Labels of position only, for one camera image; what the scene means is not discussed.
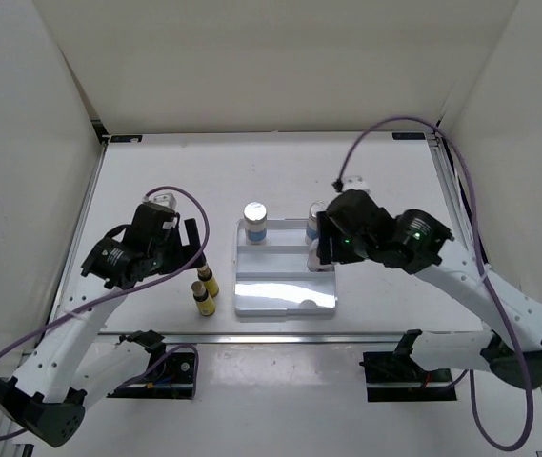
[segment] black mount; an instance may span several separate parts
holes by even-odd
[[[480,355],[489,362],[491,372],[499,379],[511,386],[525,388],[513,350],[498,335],[495,335],[489,345],[480,351]],[[532,387],[538,388],[542,385],[542,350],[525,352],[524,356],[531,375]]]
[[[184,221],[189,243],[182,245],[179,213],[153,202],[137,207],[130,225],[110,230],[82,264],[82,276],[89,273],[103,279],[106,288],[132,288],[154,274],[168,274],[188,262],[201,248],[196,220]],[[122,241],[113,238],[125,232]],[[191,265],[205,265],[201,254]]]
[[[73,436],[84,418],[82,405],[87,392],[70,388],[63,403],[43,403],[44,396],[29,396],[18,389],[17,379],[0,378],[0,409],[12,421],[44,440],[59,447]]]
[[[370,259],[415,274],[439,265],[439,250],[451,231],[427,212],[409,209],[393,218],[364,190],[346,190],[317,213],[322,265]]]

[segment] metal cap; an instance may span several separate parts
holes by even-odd
[[[192,288],[192,294],[195,297],[202,297],[203,295],[205,295],[205,292],[206,292],[205,285],[201,283],[200,281],[194,281],[192,283],[191,288]]]
[[[250,224],[262,224],[267,220],[267,207],[258,202],[251,202],[245,206],[243,217]]]
[[[309,209],[309,214],[314,220],[317,220],[317,213],[325,211],[327,207],[328,204],[326,202],[319,200],[318,202],[315,202],[311,205],[311,209]]]

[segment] vial with blue label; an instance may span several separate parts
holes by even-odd
[[[251,202],[243,210],[245,238],[248,245],[267,243],[267,208],[258,202]]]
[[[309,220],[307,221],[307,229],[305,232],[305,242],[310,246],[313,241],[319,237],[317,228],[317,213],[325,211],[328,205],[326,202],[315,202],[309,209]]]

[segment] wire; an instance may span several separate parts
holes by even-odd
[[[429,384],[431,380],[432,380],[432,373],[428,371],[427,375],[425,376],[425,380],[421,383],[421,386],[419,386],[419,388],[427,387],[427,384]]]
[[[459,384],[463,378],[465,378],[465,375],[468,374],[469,370],[464,369],[461,371],[461,374],[456,377],[454,381],[452,381],[450,384],[446,384],[445,386],[439,387],[436,391],[443,392],[444,390],[451,390],[453,387],[455,387],[457,384]]]
[[[165,360],[167,360],[168,357],[173,355],[179,349],[185,349],[185,348],[190,349],[192,352],[194,352],[194,368],[192,369],[192,379],[193,379],[193,381],[192,381],[192,397],[193,397],[194,394],[196,393],[196,374],[198,373],[198,350],[196,349],[195,345],[190,345],[190,344],[187,344],[187,343],[184,343],[183,345],[174,346],[173,348],[171,348],[170,350],[165,352],[162,356],[160,356],[158,358],[158,360],[156,362],[154,362],[152,365],[150,365],[148,367],[148,369],[146,371],[144,371],[142,374],[140,374],[138,376],[134,376],[134,377],[128,379],[127,381],[122,383],[117,388],[125,388],[125,387],[130,386],[131,384],[134,384],[134,383],[136,383],[138,381],[141,381],[143,378],[145,378],[150,373],[152,373],[156,369],[156,367],[158,367],[160,364],[165,362]]]
[[[489,295],[492,298],[492,301],[495,304],[495,307],[497,308],[497,312],[499,312],[499,316],[501,317],[501,320],[506,327],[506,331],[508,332],[508,336],[510,337],[510,341],[512,342],[514,355],[516,357],[516,361],[518,362],[518,367],[520,368],[520,372],[523,378],[523,385],[525,390],[525,398],[527,401],[527,415],[525,418],[525,425],[523,427],[522,433],[520,437],[509,446],[500,445],[499,443],[495,442],[493,438],[487,433],[487,431],[483,428],[482,423],[480,422],[480,417],[478,416],[478,407],[476,403],[476,396],[475,396],[475,385],[474,385],[474,375],[473,371],[470,370],[470,380],[471,380],[471,393],[472,393],[472,413],[473,413],[473,420],[476,423],[476,426],[480,430],[480,433],[482,436],[487,440],[487,442],[504,452],[512,452],[515,450],[520,449],[525,445],[527,440],[529,439],[529,436],[531,435],[531,430],[533,426],[533,389],[531,384],[531,375],[529,374],[529,369],[527,368],[527,362],[525,360],[525,355],[522,351],[522,347],[520,347],[520,343],[518,342],[518,338],[516,337],[516,332],[514,331],[514,328],[512,326],[512,323],[510,322],[510,318],[508,317],[508,314],[503,308],[503,304],[501,303],[501,300],[499,299],[499,296],[497,295],[497,292],[495,291],[494,287],[492,286],[491,280],[489,277],[485,277],[485,265],[482,258],[482,247],[480,244],[480,233],[479,233],[479,225],[478,225],[478,207],[476,205],[476,197],[475,192],[473,190],[473,181],[472,176],[470,175],[470,170],[468,169],[468,166],[465,162],[465,158],[463,157],[463,154],[457,147],[455,143],[453,143],[449,137],[444,133],[442,129],[435,126],[434,124],[426,121],[425,119],[420,119],[418,117],[414,116],[394,116],[394,117],[388,117],[387,119],[383,119],[382,121],[377,122],[376,124],[373,124],[370,126],[367,130],[363,131],[359,134],[359,136],[355,139],[353,144],[351,145],[349,151],[347,152],[347,155],[345,157],[345,161],[343,162],[342,168],[340,169],[340,172],[338,173],[338,179],[335,183],[333,183],[334,188],[337,191],[340,191],[342,189],[342,178],[343,174],[345,172],[345,169],[347,168],[347,164],[351,160],[351,156],[353,155],[353,152],[357,148],[357,146],[362,142],[362,140],[373,131],[376,131],[380,127],[395,121],[413,121],[418,124],[421,124],[423,126],[426,126],[430,129],[432,129],[435,133],[443,137],[446,142],[449,144],[449,146],[452,148],[452,151],[454,152],[454,155],[457,157],[457,160],[461,164],[461,169],[463,170],[463,176],[465,177],[466,184],[468,186],[468,190],[470,191],[470,207],[472,209],[472,236],[473,236],[473,250],[475,252],[475,262],[476,266],[478,268],[478,272],[480,273],[480,276],[484,278],[484,285],[487,288],[487,291],[489,292]]]
[[[186,264],[184,264],[182,267],[178,268],[173,273],[164,275],[164,276],[162,276],[162,277],[160,277],[158,279],[155,279],[155,280],[150,281],[150,282],[145,283],[145,284],[141,284],[141,285],[136,286],[134,288],[129,288],[127,290],[117,290],[115,292],[110,292],[107,295],[104,295],[103,297],[99,297],[99,298],[96,298],[94,300],[90,300],[89,302],[85,303],[84,305],[82,305],[82,306],[80,306],[80,307],[78,307],[76,309],[73,309],[72,313],[79,314],[79,313],[81,313],[83,311],[86,311],[89,308],[94,308],[94,307],[97,307],[97,306],[99,306],[99,305],[101,305],[101,304],[103,304],[103,303],[105,303],[105,302],[107,302],[109,300],[113,300],[114,298],[124,297],[125,295],[129,295],[129,294],[132,294],[132,293],[135,293],[135,292],[139,292],[141,290],[145,290],[147,288],[151,288],[151,287],[156,286],[158,284],[164,283],[165,281],[169,281],[171,278],[174,278],[178,274],[180,274],[183,271],[185,271],[186,269],[188,269],[201,256],[201,254],[203,253],[203,250],[207,246],[207,243],[209,242],[209,239],[210,239],[210,221],[209,221],[209,218],[207,217],[207,213],[205,212],[205,210],[203,209],[201,204],[192,195],[190,195],[185,190],[183,190],[181,188],[177,188],[175,186],[161,186],[161,187],[152,189],[146,194],[146,196],[150,196],[150,195],[152,195],[153,193],[156,193],[159,190],[171,190],[171,191],[174,191],[174,192],[181,193],[182,195],[187,197],[189,200],[191,200],[194,203],[194,205],[198,208],[198,210],[201,212],[201,217],[203,218],[203,223],[205,225],[205,237],[203,238],[203,243],[201,244],[201,247],[199,248],[199,250],[194,253],[192,258],[188,262],[186,262]],[[6,346],[2,350],[0,350],[0,359],[2,357],[4,357],[5,355],[7,355],[12,350],[15,350],[16,348],[21,346],[23,343],[26,343],[31,338],[34,338],[34,337],[36,337],[38,335],[41,335],[45,331],[48,331],[48,330],[50,330],[52,328],[57,328],[57,327],[65,324],[66,322],[68,322],[68,320],[70,320],[70,319],[73,319],[72,314],[64,314],[63,316],[59,317],[58,319],[56,319],[56,320],[54,320],[54,321],[40,327],[39,329],[34,330],[33,332],[28,333],[27,335],[19,338],[18,340],[14,341],[13,343],[9,344],[8,346]],[[184,348],[185,347],[194,348],[192,345],[181,345],[181,346],[183,346]],[[19,436],[19,435],[21,435],[21,434],[23,434],[25,432],[26,432],[26,430],[21,429],[21,430],[14,431],[13,433],[9,433],[8,435],[0,436],[0,441],[9,440],[9,439],[14,438],[16,436]]]

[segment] blue label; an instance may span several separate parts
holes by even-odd
[[[267,237],[267,230],[262,231],[248,231],[248,239],[254,243],[259,243]]]
[[[319,234],[317,233],[317,230],[313,230],[310,225],[307,225],[307,236],[314,241],[317,239]]]

